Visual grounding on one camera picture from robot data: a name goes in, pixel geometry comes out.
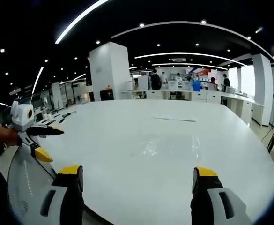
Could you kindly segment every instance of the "black ceiling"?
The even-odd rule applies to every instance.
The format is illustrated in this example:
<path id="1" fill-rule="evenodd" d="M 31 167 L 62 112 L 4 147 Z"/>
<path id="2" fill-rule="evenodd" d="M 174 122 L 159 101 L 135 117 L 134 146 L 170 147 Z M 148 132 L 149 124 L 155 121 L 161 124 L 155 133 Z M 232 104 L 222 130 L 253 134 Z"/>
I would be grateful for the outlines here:
<path id="1" fill-rule="evenodd" d="M 205 19 L 210 24 L 251 36 L 254 42 L 269 52 L 274 45 L 274 4 L 263 6 L 260 3 L 229 0 L 110 0 L 83 18 L 56 45 L 54 42 L 65 27 L 95 2 L 96 0 L 0 0 L 0 49 L 6 50 L 5 53 L 0 53 L 0 102 L 10 104 L 15 97 L 9 96 L 10 91 L 17 87 L 24 89 L 26 86 L 33 86 L 41 67 L 44 70 L 36 91 L 42 90 L 45 85 L 49 87 L 49 81 L 61 82 L 67 77 L 73 79 L 84 73 L 87 73 L 87 79 L 90 80 L 88 55 L 98 46 L 97 40 L 101 44 L 113 41 L 126 46 L 130 64 L 143 68 L 152 68 L 153 63 L 168 63 L 168 59 L 174 57 L 135 59 L 136 56 L 188 52 L 233 59 L 243 54 L 262 53 L 255 45 L 236 35 L 190 24 L 143 28 L 111 40 L 113 35 L 136 28 L 140 23 L 200 22 Z M 260 26 L 264 30 L 255 34 Z M 225 62 L 202 56 L 182 58 L 186 58 L 187 62 L 193 59 L 193 63 L 214 66 Z"/>

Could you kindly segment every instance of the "white pillar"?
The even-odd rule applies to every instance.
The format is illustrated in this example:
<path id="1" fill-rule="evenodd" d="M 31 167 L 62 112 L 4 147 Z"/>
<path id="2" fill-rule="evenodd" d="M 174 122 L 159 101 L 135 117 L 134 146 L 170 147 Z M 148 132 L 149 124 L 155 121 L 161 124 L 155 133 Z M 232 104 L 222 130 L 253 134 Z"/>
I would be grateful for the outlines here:
<path id="1" fill-rule="evenodd" d="M 53 105 L 56 110 L 64 108 L 61 90 L 60 90 L 60 83 L 52 84 L 52 98 L 53 98 Z"/>
<path id="2" fill-rule="evenodd" d="M 242 91 L 242 76 L 241 76 L 241 68 L 237 69 L 238 73 L 238 93 Z"/>
<path id="3" fill-rule="evenodd" d="M 131 81 L 127 48 L 108 42 L 90 52 L 91 79 L 95 101 L 107 86 L 113 89 L 114 99 L 127 98 L 122 94 L 125 83 Z"/>
<path id="4" fill-rule="evenodd" d="M 270 122 L 272 101 L 273 101 L 273 77 L 270 60 L 262 54 L 253 55 L 253 67 L 255 74 L 255 98 L 257 103 L 264 106 L 255 105 L 252 117 L 261 125 L 268 126 Z"/>

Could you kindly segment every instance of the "white cabinet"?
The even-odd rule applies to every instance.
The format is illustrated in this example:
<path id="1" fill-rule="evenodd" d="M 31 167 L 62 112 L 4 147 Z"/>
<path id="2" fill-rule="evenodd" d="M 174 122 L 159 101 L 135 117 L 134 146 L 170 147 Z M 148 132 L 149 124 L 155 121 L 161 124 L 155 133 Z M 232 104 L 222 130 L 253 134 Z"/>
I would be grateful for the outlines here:
<path id="1" fill-rule="evenodd" d="M 221 94 L 217 92 L 208 92 L 207 93 L 207 102 L 221 104 Z"/>
<path id="2" fill-rule="evenodd" d="M 160 90 L 146 91 L 147 99 L 163 99 L 163 94 Z"/>
<path id="3" fill-rule="evenodd" d="M 192 92 L 191 100 L 197 102 L 207 102 L 207 93 L 206 92 Z"/>

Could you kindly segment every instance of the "white wall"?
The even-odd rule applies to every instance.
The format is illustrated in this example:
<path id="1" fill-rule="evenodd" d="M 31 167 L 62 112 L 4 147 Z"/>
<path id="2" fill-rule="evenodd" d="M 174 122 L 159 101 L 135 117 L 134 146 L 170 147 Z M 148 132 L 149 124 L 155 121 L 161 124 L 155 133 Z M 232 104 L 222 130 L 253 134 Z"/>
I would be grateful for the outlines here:
<path id="1" fill-rule="evenodd" d="M 249 96 L 255 95 L 255 75 L 253 65 L 241 67 L 241 90 Z"/>
<path id="2" fill-rule="evenodd" d="M 108 42 L 90 52 L 91 79 L 95 101 L 107 86 L 113 89 L 116 100 L 123 99 L 125 82 L 131 80 L 127 48 Z"/>
<path id="3" fill-rule="evenodd" d="M 228 72 L 228 78 L 230 80 L 230 86 L 238 89 L 238 71 L 237 68 L 231 68 Z"/>

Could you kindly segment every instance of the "white tabletop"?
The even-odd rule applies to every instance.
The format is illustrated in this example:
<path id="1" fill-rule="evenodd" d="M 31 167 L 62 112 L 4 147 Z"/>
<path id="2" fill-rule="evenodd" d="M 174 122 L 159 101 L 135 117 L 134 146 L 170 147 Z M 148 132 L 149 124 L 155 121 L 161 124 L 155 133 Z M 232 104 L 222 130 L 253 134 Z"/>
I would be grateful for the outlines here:
<path id="1" fill-rule="evenodd" d="M 58 172 L 82 165 L 85 204 L 117 225 L 190 225 L 193 168 L 213 169 L 255 220 L 274 194 L 274 164 L 223 105 L 169 100 L 92 102 L 60 136 L 39 138 Z M 196 122 L 154 119 L 193 119 Z"/>

